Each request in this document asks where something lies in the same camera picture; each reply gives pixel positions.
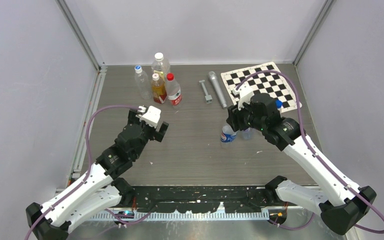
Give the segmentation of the clear bottle pink label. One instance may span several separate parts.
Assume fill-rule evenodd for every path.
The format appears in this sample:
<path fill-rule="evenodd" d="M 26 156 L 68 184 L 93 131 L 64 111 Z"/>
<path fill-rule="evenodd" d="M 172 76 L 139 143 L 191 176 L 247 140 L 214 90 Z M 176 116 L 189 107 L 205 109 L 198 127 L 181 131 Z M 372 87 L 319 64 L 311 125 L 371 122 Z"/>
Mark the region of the clear bottle pink label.
<path fill-rule="evenodd" d="M 241 136 L 244 140 L 251 140 L 254 136 L 254 130 L 252 128 L 248 128 L 241 132 Z"/>

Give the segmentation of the blue label clear bottle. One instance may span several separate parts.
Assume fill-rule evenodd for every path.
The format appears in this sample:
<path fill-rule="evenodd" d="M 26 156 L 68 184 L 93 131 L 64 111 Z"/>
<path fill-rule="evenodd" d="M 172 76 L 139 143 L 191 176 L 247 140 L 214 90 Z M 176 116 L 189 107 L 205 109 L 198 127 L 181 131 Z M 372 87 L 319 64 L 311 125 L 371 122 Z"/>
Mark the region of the blue label clear bottle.
<path fill-rule="evenodd" d="M 282 107 L 283 107 L 283 102 L 278 100 L 278 99 L 276 99 L 275 100 L 275 104 L 276 104 L 277 110 L 281 113 L 282 112 Z"/>

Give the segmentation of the blue bottle cap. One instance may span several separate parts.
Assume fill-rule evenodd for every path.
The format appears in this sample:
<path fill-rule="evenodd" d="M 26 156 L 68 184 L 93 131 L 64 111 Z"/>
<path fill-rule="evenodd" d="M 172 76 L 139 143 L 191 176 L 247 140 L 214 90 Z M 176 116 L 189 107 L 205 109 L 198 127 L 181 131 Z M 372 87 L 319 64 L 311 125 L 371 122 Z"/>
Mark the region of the blue bottle cap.
<path fill-rule="evenodd" d="M 276 104 L 277 109 L 281 109 L 282 106 L 283 106 L 282 101 L 280 101 L 280 100 L 278 100 L 278 99 L 275 100 L 275 104 Z"/>

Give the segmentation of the Pepsi label clear bottle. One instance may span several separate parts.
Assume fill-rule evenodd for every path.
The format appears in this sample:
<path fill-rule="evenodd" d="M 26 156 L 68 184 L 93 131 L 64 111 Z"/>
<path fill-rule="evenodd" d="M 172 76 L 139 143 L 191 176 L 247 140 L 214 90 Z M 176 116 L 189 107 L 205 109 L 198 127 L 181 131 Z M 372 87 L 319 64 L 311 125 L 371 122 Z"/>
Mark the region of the Pepsi label clear bottle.
<path fill-rule="evenodd" d="M 236 139 L 237 132 L 229 124 L 224 124 L 221 129 L 220 144 L 222 148 L 228 148 Z"/>

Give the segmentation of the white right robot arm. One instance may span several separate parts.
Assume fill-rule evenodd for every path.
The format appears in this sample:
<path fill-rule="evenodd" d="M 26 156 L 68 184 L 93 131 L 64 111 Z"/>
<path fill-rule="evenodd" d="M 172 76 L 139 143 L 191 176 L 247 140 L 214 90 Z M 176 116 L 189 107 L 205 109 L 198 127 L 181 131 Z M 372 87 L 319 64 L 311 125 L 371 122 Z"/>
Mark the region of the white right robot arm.
<path fill-rule="evenodd" d="M 320 216 L 331 231 L 345 235 L 369 212 L 368 204 L 377 197 L 375 190 L 360 186 L 333 165 L 296 120 L 281 115 L 276 100 L 269 94 L 258 93 L 245 99 L 228 107 L 227 124 L 235 132 L 249 128 L 261 132 L 320 187 L 316 191 L 277 176 L 265 185 L 267 202 L 290 202 L 306 208 Z"/>

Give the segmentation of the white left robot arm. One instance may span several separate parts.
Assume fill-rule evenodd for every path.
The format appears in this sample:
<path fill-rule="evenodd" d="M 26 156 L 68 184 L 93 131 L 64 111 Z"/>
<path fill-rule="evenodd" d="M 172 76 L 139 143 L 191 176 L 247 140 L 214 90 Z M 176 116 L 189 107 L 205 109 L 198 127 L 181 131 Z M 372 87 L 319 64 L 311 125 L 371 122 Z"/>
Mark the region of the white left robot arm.
<path fill-rule="evenodd" d="M 133 166 L 148 141 L 162 142 L 168 123 L 158 123 L 161 110 L 154 106 L 129 107 L 127 125 L 114 144 L 105 149 L 88 170 L 52 199 L 26 208 L 29 230 L 38 240 L 65 240 L 88 218 L 116 205 L 128 207 L 135 191 L 121 178 Z"/>

